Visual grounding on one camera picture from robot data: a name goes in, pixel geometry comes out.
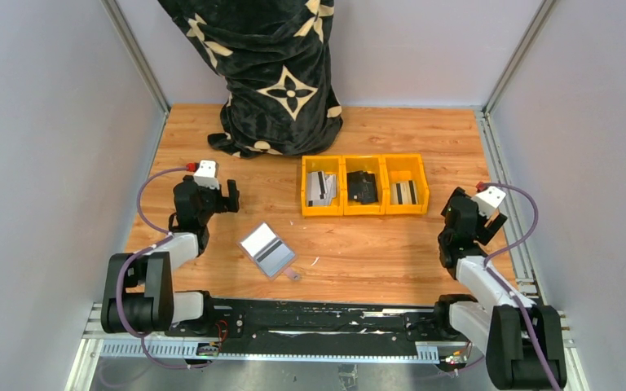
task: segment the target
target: yellow storage bin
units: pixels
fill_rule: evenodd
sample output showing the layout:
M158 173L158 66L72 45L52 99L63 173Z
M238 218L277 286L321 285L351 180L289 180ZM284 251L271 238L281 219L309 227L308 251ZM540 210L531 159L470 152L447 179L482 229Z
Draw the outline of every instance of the yellow storage bin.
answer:
M429 190L425 179L423 159L418 153L383 155L389 187L397 182L414 181L418 204L393 205L386 197L385 214L424 214L428 211Z
M362 205L360 202L348 200L345 192L342 199L345 216L360 214L385 214L385 208L390 203L390 188L387 182L387 172L382 155L370 156L342 156L344 165L344 181L346 184L346 173L355 171L365 171L376 175L376 186L378 202Z
M337 197L329 206L308 206L306 202L306 174L324 171L337 175ZM342 200L346 200L346 172L341 156L304 156L301 162L301 214L310 216L341 216Z

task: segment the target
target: wood grain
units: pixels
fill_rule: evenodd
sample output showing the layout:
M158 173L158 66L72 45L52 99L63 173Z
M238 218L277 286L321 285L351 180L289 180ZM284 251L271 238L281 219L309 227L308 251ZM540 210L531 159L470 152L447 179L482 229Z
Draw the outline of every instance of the wood grain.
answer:
M345 108L344 126L325 154L420 152L430 187L425 216L308 217L300 213L298 158L260 156L241 160L213 151L207 134L222 131L217 105L175 105L152 172L203 159L219 163L220 182L235 179L241 211L215 215L205 253L174 272L174 289L209 290L214 296L311 301L355 301L431 305L445 293L467 292L440 265L436 236L440 210L455 187L473 191L488 180L474 114L467 110ZM143 210L164 226L174 211L172 188L181 173L151 183ZM268 280L236 243L267 222L298 254L293 268L302 280ZM136 218L128 251L145 247L161 234ZM505 245L498 235L489 246ZM318 262L312 266L316 257ZM509 280L509 258L495 260Z

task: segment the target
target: black patterned cloth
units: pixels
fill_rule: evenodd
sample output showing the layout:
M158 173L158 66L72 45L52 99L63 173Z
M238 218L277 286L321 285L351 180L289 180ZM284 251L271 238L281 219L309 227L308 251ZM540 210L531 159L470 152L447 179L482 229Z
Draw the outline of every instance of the black patterned cloth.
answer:
M331 85L333 0L158 0L224 77L224 133L212 148L251 158L328 149L342 127Z

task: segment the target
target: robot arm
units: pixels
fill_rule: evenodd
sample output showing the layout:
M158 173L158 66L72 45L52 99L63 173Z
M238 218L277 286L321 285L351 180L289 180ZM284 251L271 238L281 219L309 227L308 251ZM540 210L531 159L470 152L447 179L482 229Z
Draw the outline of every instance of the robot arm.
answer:
M124 275L124 314L137 332L166 331L172 323L200 319L212 310L207 292L174 292L171 272L205 251L209 240L207 223L215 213L239 211L236 182L227 181L228 196L223 196L217 168L214 161L203 160L193 175L186 175L174 187L176 213L170 217L169 237L138 257ZM109 333L126 331L117 312L116 286L121 266L130 255L118 253L109 259L100 319L102 328ZM126 292L127 288L141 284L144 292ZM209 316L205 321L211 326Z
M473 197L457 188L447 202L442 213L445 228L438 237L440 261L473 296L441 296L435 304L437 324L449 336L463 334L486 356L488 375L498 389L549 387L532 346L535 337L556 381L564 387L566 367L558 312L525 297L493 265L484 263L487 254L479 244L488 244L507 220L501 213L495 215L504 198L505 193L495 187ZM535 336L526 333L520 303L534 324Z

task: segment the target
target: gray wall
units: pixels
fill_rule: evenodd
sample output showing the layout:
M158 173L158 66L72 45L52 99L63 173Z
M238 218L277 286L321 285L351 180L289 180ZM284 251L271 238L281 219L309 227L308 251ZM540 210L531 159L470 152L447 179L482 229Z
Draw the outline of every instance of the gray wall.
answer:
M560 1L493 119L591 389L626 389L626 3Z
M99 1L0 2L0 389L63 389L160 119Z
M118 2L171 103L226 101L224 80L157 0ZM337 97L355 106L482 105L539 4L337 0L330 38Z

